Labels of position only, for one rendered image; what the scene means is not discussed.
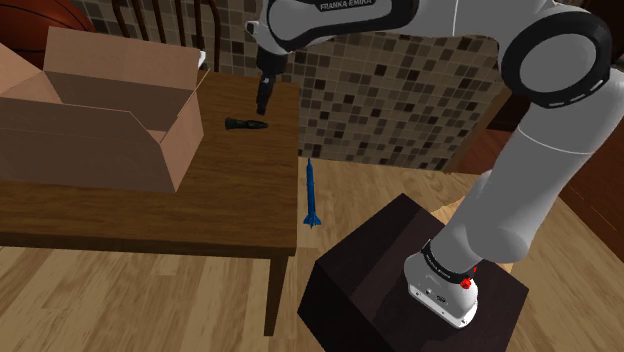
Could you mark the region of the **black tapered bottle-shaped object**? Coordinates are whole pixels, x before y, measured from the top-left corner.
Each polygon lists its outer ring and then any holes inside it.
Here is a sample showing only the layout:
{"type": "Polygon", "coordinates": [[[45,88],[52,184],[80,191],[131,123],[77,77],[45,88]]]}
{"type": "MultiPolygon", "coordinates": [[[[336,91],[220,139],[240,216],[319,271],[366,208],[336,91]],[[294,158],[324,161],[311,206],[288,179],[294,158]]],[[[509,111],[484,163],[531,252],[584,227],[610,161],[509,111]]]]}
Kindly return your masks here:
{"type": "Polygon", "coordinates": [[[227,117],[224,122],[226,130],[231,129],[265,129],[268,124],[257,120],[240,120],[227,117]]]}

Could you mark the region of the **dark wooden chair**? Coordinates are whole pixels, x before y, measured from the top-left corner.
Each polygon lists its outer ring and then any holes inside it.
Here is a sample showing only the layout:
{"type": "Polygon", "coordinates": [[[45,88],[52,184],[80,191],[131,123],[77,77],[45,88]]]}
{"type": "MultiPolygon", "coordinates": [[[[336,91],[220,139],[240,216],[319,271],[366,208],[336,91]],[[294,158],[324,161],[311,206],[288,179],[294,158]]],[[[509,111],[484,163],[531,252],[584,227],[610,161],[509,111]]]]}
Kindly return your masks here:
{"type": "Polygon", "coordinates": [[[126,38],[172,40],[200,50],[199,69],[220,71],[222,21],[216,0],[110,0],[126,38]]]}

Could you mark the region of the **blue toy rocket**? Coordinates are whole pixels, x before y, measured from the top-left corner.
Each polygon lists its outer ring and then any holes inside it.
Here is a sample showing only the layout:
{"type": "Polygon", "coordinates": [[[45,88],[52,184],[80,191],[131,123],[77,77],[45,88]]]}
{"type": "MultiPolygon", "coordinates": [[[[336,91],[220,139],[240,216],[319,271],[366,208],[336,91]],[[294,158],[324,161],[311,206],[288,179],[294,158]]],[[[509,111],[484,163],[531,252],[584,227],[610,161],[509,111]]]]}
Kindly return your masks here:
{"type": "Polygon", "coordinates": [[[307,160],[306,165],[306,193],[307,193],[307,215],[303,220],[305,225],[310,228],[321,225],[322,222],[317,216],[315,188],[314,188],[314,170],[311,159],[307,160]]]}

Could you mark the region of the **dark robot stand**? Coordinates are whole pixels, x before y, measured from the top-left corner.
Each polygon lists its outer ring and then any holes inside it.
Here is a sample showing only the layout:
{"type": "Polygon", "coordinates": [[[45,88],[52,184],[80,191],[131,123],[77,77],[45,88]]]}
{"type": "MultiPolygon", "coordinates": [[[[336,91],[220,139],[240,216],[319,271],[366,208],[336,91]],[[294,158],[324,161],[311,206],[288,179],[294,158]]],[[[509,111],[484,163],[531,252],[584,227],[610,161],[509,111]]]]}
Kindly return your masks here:
{"type": "Polygon", "coordinates": [[[404,261],[442,227],[401,194],[316,260],[298,314],[325,352],[506,351],[529,290],[498,265],[479,263],[462,329],[409,294],[404,261]]]}

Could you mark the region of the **open cardboard box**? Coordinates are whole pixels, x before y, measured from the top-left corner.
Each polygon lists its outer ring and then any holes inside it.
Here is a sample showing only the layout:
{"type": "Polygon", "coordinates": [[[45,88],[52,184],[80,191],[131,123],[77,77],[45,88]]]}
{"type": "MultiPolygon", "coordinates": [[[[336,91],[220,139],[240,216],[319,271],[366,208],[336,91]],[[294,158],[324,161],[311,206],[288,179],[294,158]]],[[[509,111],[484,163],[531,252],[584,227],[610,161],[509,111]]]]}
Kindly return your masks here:
{"type": "Polygon", "coordinates": [[[52,27],[38,69],[0,44],[0,179],[176,192],[203,138],[203,56],[52,27]]]}

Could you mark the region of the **brown wooden table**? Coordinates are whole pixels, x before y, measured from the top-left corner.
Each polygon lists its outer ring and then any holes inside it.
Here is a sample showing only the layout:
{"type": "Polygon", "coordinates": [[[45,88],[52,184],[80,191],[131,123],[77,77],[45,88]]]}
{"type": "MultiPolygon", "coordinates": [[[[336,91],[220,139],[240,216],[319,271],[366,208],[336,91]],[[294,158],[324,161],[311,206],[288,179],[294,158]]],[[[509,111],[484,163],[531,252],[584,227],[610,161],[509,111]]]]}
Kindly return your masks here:
{"type": "Polygon", "coordinates": [[[264,333],[273,334],[297,248],[298,98],[278,83],[266,129],[253,77],[199,72],[204,138],[174,194],[0,181],[0,246],[267,259],[264,333]]]}

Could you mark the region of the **orange basketball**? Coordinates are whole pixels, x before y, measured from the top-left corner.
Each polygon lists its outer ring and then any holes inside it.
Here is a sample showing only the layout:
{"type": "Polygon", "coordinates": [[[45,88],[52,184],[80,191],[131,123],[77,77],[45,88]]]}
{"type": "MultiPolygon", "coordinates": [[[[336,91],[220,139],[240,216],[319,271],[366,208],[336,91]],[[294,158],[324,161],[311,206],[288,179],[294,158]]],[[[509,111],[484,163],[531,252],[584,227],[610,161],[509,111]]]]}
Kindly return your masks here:
{"type": "Polygon", "coordinates": [[[0,0],[0,43],[43,68],[49,27],[95,32],[68,0],[0,0]]]}

